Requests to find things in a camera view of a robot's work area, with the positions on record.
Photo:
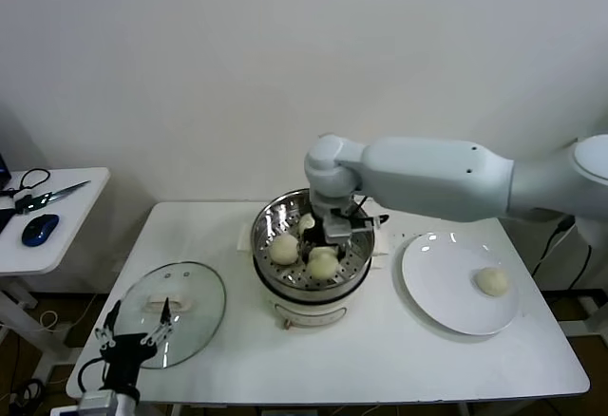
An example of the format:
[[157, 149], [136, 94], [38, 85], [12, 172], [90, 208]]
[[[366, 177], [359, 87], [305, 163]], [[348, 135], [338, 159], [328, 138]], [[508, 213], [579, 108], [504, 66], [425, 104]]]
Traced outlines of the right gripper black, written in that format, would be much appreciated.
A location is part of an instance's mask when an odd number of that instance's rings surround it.
[[[328, 243], [325, 238], [323, 222], [319, 220], [314, 224], [313, 227], [307, 228], [303, 231], [303, 240], [298, 243], [299, 257], [302, 261], [308, 261], [310, 252], [313, 248], [327, 245]], [[356, 265], [352, 262], [354, 252], [351, 240], [338, 246], [337, 258], [343, 271], [356, 270]]]

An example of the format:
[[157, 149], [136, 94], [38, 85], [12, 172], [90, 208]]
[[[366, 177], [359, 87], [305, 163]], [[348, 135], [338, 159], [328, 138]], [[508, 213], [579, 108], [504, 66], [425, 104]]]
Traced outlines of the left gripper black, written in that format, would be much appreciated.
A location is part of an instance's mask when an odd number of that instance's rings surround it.
[[94, 330], [100, 343], [100, 354], [108, 364], [103, 388], [114, 391], [135, 391], [142, 364], [153, 358], [158, 344], [172, 333], [172, 315], [169, 298], [161, 310], [160, 323], [150, 333], [122, 334], [114, 337], [114, 328], [120, 313], [121, 300], [106, 314], [104, 323]]

